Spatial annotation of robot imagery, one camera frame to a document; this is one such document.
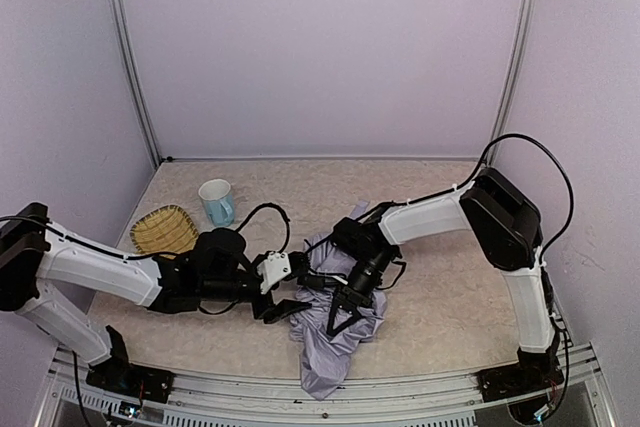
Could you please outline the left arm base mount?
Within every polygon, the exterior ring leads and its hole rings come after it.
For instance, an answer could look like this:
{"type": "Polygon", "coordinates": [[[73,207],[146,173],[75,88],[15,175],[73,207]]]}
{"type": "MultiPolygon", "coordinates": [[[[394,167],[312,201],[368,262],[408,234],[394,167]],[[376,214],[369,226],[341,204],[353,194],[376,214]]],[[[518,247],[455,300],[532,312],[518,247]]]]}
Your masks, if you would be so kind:
{"type": "Polygon", "coordinates": [[[86,383],[108,392],[135,397],[141,401],[166,404],[175,374],[111,358],[90,366],[86,383]]]}

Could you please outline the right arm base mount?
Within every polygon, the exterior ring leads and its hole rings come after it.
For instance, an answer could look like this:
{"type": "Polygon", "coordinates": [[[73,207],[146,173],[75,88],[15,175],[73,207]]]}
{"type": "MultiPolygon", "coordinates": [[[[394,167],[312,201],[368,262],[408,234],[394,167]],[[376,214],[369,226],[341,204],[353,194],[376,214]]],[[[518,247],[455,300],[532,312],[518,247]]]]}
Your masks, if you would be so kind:
{"type": "Polygon", "coordinates": [[[483,401],[492,402],[562,384],[564,374],[557,359],[534,354],[514,364],[480,370],[477,380],[483,401]]]}

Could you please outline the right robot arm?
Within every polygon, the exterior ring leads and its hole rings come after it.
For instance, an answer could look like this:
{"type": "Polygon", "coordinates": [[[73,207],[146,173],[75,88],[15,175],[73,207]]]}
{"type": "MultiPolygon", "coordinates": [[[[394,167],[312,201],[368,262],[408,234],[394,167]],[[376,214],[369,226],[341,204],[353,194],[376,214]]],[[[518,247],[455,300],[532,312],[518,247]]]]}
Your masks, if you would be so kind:
{"type": "Polygon", "coordinates": [[[334,291],[327,334],[334,337],[361,319],[388,265],[400,258],[401,245],[463,230],[475,235],[486,260],[506,282],[518,327],[519,365],[550,367],[560,335],[543,267],[541,214],[491,167],[465,186],[423,200],[384,203],[366,218],[344,218],[334,226],[330,242],[356,264],[334,291]]]}

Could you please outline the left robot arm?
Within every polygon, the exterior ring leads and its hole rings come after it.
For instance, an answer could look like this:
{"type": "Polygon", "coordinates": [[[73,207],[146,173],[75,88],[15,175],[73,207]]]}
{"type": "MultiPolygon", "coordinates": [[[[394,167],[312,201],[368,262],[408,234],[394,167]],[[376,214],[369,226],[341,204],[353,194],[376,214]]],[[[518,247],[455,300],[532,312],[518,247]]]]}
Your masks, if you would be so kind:
{"type": "Polygon", "coordinates": [[[29,319],[94,371],[126,369],[130,361],[122,335],[92,324],[55,282],[162,314],[199,311],[204,301],[248,303],[255,319],[272,324],[310,308],[308,302],[275,302],[272,296],[294,268],[307,267],[304,254],[276,251],[249,260],[245,248],[239,232],[215,228],[182,254],[130,254],[75,235],[52,222],[45,205],[33,202],[1,219],[1,308],[29,319]]]}

